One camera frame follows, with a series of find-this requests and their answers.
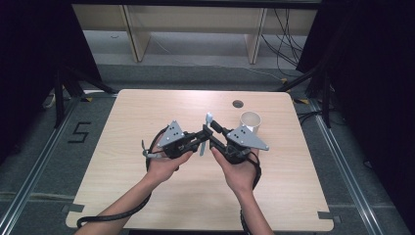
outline cable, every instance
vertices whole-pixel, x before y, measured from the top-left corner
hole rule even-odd
[[[329,112],[338,112],[338,110],[335,109],[335,108],[331,108],[331,109],[329,109]],[[318,115],[322,115],[322,114],[323,114],[323,111],[319,110],[319,111],[313,111],[313,112],[309,112],[309,113],[297,114],[297,116],[299,116],[300,125],[302,125],[307,119],[309,119],[313,116],[318,116]],[[337,125],[347,125],[345,122],[344,123],[339,123],[339,122],[333,121],[331,118],[330,118],[330,122],[332,122],[334,124],[337,124]]]
[[[295,62],[295,61],[293,61],[293,60],[291,60],[288,56],[286,56],[286,55],[284,55],[284,54],[282,54],[281,52],[279,52],[275,47],[273,47],[272,45],[271,45],[271,43],[269,43],[266,39],[265,39],[265,37],[264,37],[264,35],[262,34],[261,35],[261,37],[262,37],[262,39],[263,39],[263,41],[265,42],[265,44],[268,46],[268,48],[273,52],[273,53],[275,53],[276,55],[278,55],[278,56],[280,56],[280,57],[282,57],[284,60],[286,60],[288,63],[290,63],[291,65],[293,65],[293,66],[296,66],[297,65],[297,63]]]
[[[268,45],[268,47],[271,49],[271,51],[273,51],[274,53],[277,54],[277,67],[278,70],[284,74],[284,75],[288,75],[286,73],[283,73],[279,67],[279,57],[282,57],[284,60],[286,60],[287,62],[291,63],[293,66],[297,66],[298,62],[300,60],[300,56],[298,55],[298,51],[302,52],[302,48],[298,45],[298,43],[295,41],[295,39],[293,38],[293,36],[290,34],[290,24],[289,24],[289,20],[290,20],[290,9],[286,9],[285,13],[286,13],[286,22],[285,22],[285,26],[283,26],[283,23],[280,19],[280,17],[278,16],[278,13],[276,11],[276,9],[274,9],[274,13],[276,16],[276,19],[278,21],[278,24],[281,26],[281,29],[283,30],[283,37],[281,38],[280,36],[276,35],[277,38],[280,40],[280,45],[278,47],[278,49],[273,48],[265,39],[264,36],[262,35],[262,38],[264,39],[265,43]],[[280,50],[282,45],[285,44],[287,46],[290,47],[294,60],[291,60],[290,58],[288,58],[287,56],[283,55]]]
[[[253,189],[255,188],[256,184],[258,183],[260,177],[262,176],[262,170],[260,168],[260,161],[259,161],[259,157],[257,156],[256,153],[250,151],[250,154],[253,154],[256,158],[256,162],[254,162],[252,159],[247,158],[247,161],[250,162],[252,165],[254,165],[255,170],[256,170],[256,176],[254,179],[254,185],[253,185]]]
[[[165,133],[165,131],[167,130],[168,126],[164,129],[162,129],[154,138],[149,152],[152,152],[153,148],[156,145],[156,141],[159,139],[159,137]],[[150,159],[146,159],[146,169],[149,170],[150,167]],[[147,198],[140,204],[138,205],[136,208],[130,210],[130,211],[126,211],[126,212],[122,212],[122,213],[118,213],[118,214],[113,214],[113,215],[102,215],[102,216],[85,216],[80,218],[77,222],[76,222],[76,226],[78,228],[82,227],[82,223],[84,222],[104,222],[104,221],[113,221],[113,220],[118,220],[118,219],[122,219],[122,218],[126,218],[126,217],[130,217],[132,215],[134,215],[135,213],[139,212],[141,209],[143,209],[147,203],[150,201],[152,194],[150,193],[149,196],[147,196]]]

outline hand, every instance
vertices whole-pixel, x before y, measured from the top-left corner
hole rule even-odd
[[[216,161],[222,167],[226,183],[236,195],[253,191],[253,184],[256,176],[253,164],[248,161],[244,161],[241,164],[230,164],[216,148],[213,147],[210,150]],[[251,151],[258,156],[258,149],[251,149]],[[256,158],[253,154],[250,154],[250,158],[256,162]]]
[[[156,143],[159,143],[162,135],[158,138]],[[158,152],[160,149],[155,145],[152,149],[152,153]],[[170,159],[164,152],[161,152],[163,158],[160,159],[150,159],[150,167],[147,171],[147,175],[153,180],[156,180],[157,183],[163,183],[171,177],[171,175],[176,171],[180,165],[186,163],[190,157],[193,155],[192,151],[189,151],[183,154],[177,159]]]

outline wooden table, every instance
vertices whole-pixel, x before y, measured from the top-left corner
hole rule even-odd
[[[240,100],[243,108],[233,107]],[[207,112],[224,127],[239,126],[244,111],[262,117],[257,133],[270,150],[261,151],[262,177],[254,193],[274,231],[330,231],[328,212],[311,156],[290,96],[286,93],[192,90],[122,90],[119,92],[85,173],[67,225],[95,215],[118,199],[146,173],[141,140],[176,119],[183,131],[197,132]],[[214,133],[220,140],[221,134]],[[195,153],[157,188],[148,205],[125,228],[168,230],[242,230],[240,206],[207,148]]]

